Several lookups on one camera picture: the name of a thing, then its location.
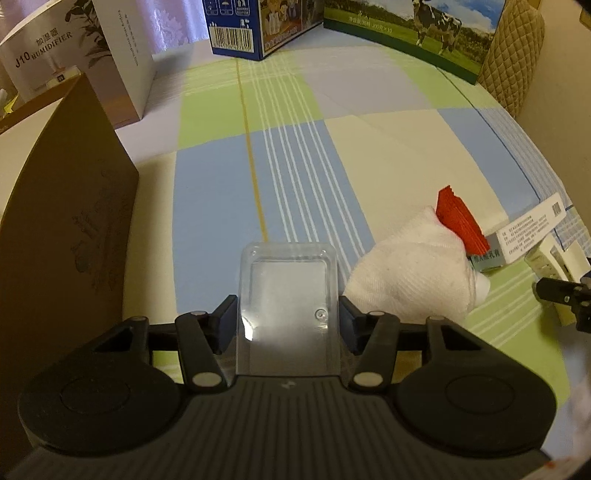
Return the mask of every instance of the barcode label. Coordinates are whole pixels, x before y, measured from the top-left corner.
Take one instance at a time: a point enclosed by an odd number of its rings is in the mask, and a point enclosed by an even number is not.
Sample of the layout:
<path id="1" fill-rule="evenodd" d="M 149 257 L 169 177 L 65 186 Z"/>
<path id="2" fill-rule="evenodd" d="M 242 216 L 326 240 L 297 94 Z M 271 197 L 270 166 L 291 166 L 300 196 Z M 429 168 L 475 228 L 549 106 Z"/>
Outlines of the barcode label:
<path id="1" fill-rule="evenodd" d="M 250 28 L 209 27 L 209 38 L 213 48 L 255 52 Z"/>

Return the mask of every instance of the crumpled white cloth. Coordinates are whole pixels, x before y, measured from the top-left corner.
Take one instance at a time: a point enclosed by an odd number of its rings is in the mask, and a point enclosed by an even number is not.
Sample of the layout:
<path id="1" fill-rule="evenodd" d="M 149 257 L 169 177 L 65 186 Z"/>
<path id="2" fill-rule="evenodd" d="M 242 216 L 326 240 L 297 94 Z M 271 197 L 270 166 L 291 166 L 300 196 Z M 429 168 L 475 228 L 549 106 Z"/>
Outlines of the crumpled white cloth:
<path id="1" fill-rule="evenodd" d="M 462 324 L 489 288 L 462 240 L 427 207 L 358 262 L 345 295 L 364 313 L 382 310 L 406 323 L 443 315 Z"/>

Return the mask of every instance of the checkered tablecloth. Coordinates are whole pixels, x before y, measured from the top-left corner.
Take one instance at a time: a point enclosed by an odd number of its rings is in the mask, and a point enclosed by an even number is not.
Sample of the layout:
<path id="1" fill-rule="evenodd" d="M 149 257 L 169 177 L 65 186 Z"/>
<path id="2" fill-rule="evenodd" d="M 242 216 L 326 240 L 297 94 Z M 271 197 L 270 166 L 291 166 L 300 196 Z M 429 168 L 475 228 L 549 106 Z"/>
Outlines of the checkered tablecloth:
<path id="1" fill-rule="evenodd" d="M 163 61 L 146 117 L 119 130 L 141 172 L 126 313 L 170 322 L 213 310 L 238 291 L 253 241 L 330 242 L 342 288 L 363 254 L 448 184 L 485 233 L 560 192 L 568 214 L 555 235 L 591 255 L 561 181 L 481 86 L 322 27 L 259 63 L 208 49 L 195 47 L 188 70 Z M 584 349 L 561 341 L 574 333 L 536 301 L 523 261 L 490 278 L 468 328 L 552 386 L 560 410 L 546 448 L 570 453 Z M 161 363 L 174 371 L 174 357 Z"/>

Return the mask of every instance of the clear plastic container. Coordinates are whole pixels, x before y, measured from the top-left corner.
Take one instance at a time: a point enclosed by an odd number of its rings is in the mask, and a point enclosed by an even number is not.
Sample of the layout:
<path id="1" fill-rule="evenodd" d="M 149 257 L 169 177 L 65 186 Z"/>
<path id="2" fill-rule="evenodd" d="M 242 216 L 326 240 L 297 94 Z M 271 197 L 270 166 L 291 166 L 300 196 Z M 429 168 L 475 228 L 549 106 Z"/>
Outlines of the clear plastic container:
<path id="1" fill-rule="evenodd" d="M 336 252 L 259 243 L 242 251 L 236 374 L 340 374 Z"/>

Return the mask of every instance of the blue sky picture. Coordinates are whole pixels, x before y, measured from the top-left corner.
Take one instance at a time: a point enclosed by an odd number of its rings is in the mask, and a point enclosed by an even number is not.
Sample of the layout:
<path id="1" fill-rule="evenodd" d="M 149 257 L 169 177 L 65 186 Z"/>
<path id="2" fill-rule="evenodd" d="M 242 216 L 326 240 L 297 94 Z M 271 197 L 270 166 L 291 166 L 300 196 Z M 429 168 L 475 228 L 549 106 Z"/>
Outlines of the blue sky picture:
<path id="1" fill-rule="evenodd" d="M 413 17 L 412 0 L 370 0 L 403 18 Z M 505 0 L 431 0 L 429 5 L 453 15 L 463 26 L 484 32 L 494 32 L 501 17 Z"/>

